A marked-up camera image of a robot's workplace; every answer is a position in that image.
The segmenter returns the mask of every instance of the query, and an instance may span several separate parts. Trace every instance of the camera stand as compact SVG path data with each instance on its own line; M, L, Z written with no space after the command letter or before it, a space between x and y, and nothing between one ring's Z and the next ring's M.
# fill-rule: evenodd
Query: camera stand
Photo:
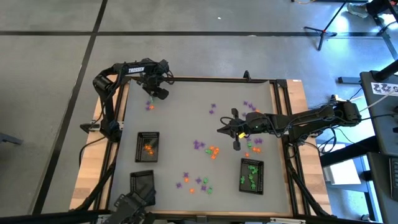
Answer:
M319 41L319 45L318 45L318 51L320 51L322 49L322 44L323 44L323 38L326 37L335 37L337 35L336 32L327 32L327 29L329 28L330 24L335 20L336 16L339 14L339 12L343 9L343 7L345 6L345 4L347 3L347 1L345 1L341 7L337 10L336 14L333 16L333 18L331 18L330 22L328 23L328 25L323 29L316 29L316 28L312 28L312 27L304 27L304 29L309 29L309 30L314 30L316 32L320 32L320 36L321 36L321 40Z

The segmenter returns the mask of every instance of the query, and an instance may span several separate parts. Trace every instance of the gray tabletop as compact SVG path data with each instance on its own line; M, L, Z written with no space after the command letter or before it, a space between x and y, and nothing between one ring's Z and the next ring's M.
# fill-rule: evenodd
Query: gray tabletop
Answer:
M362 87L364 95L366 98L366 103L368 105L374 103L378 99L382 98L383 95L378 95L373 93L373 86L371 83L377 83L372 78L371 73L362 72L361 73ZM391 76L386 83L398 84L398 77ZM386 99L382 100L376 106L372 106L369 109L369 114L371 116L377 116L381 114L391 114L393 113L394 107L398 106L398 97L388 96ZM389 156L398 156L398 135L392 132L392 129L398 126L397 121L391 116L384 116L380 118L372 119L374 132L379 143L380 151L383 154Z
M371 168L383 223L395 224L398 220L398 202L391 198L389 159L387 156L372 152L366 155Z
M289 213L289 203L278 139L268 134L251 136L262 138L260 154L249 151L246 141L241 141L242 149L233 149L233 139L216 130L223 125L222 116L231 116L231 108L239 113L251 110L243 101L251 102L261 113L272 113L272 100L269 83L205 83L175 82L162 84L170 95L165 100L155 100L154 109L146 111L147 93L136 83L130 84L126 105L124 129L120 143L116 170L111 190L111 205L120 194L129 192L129 174L142 170L154 170L156 205L152 211L174 212L277 212ZM211 104L215 103L214 113L210 114ZM137 133L158 131L159 160L156 163L134 162ZM204 148L194 149L198 140L208 146L220 149L216 159L204 152ZM264 195L239 192L239 171L244 153L250 159L264 161ZM189 183L185 183L183 173L188 172ZM201 191L201 184L195 179L207 177L213 193ZM176 188L181 182L182 188Z

